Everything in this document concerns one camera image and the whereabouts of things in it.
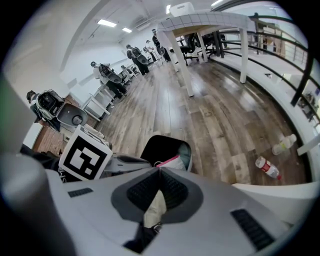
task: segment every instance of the plastic bottle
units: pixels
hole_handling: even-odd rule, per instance
[[[294,134],[285,137],[279,144],[276,144],[272,147],[272,153],[276,156],[286,151],[287,149],[291,148],[292,145],[296,142],[297,137]]]
[[[259,156],[258,159],[255,161],[255,165],[264,171],[267,175],[271,178],[281,180],[281,175],[277,167],[275,167],[272,163],[267,161],[264,157]]]

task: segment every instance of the red label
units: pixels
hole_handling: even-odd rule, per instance
[[[262,169],[264,172],[269,171],[270,165],[268,164],[268,161],[265,161],[265,164],[264,164],[264,166],[262,166],[261,169]]]

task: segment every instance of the ceiling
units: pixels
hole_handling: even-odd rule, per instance
[[[195,10],[210,10],[215,0],[188,0]],[[166,6],[175,6],[187,0],[111,0],[88,23],[76,42],[76,46],[95,43],[117,43],[129,36],[124,27],[137,33],[136,26],[152,19],[153,23],[166,18]],[[116,23],[116,27],[99,25],[104,19]]]

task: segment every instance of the ceiling light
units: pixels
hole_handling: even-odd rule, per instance
[[[169,4],[169,5],[166,6],[166,12],[165,12],[166,14],[169,14],[169,13],[170,13],[170,10],[169,10],[170,7],[171,7],[171,4]]]
[[[211,4],[211,6],[215,6],[216,4],[219,4],[220,2],[222,2],[223,0],[218,0],[218,1],[215,1],[213,4]]]
[[[98,21],[98,24],[100,25],[105,25],[105,26],[109,26],[109,27],[115,27],[117,24],[113,23],[113,22],[110,22],[110,21],[107,21],[107,20],[104,20],[104,19],[100,19]]]
[[[123,30],[123,31],[125,31],[125,32],[128,32],[128,33],[131,33],[131,32],[132,32],[132,30],[131,30],[131,29],[126,28],[126,27],[125,27],[125,28],[123,28],[122,30]]]

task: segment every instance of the wooden floor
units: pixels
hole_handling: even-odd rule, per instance
[[[253,185],[306,182],[296,145],[279,156],[271,152],[292,131],[266,95],[213,62],[193,62],[188,70],[193,97],[170,62],[129,85],[126,99],[97,126],[114,152],[139,157],[150,137],[165,135],[188,142],[192,171],[209,179]],[[258,156],[276,165],[282,180],[256,168]]]

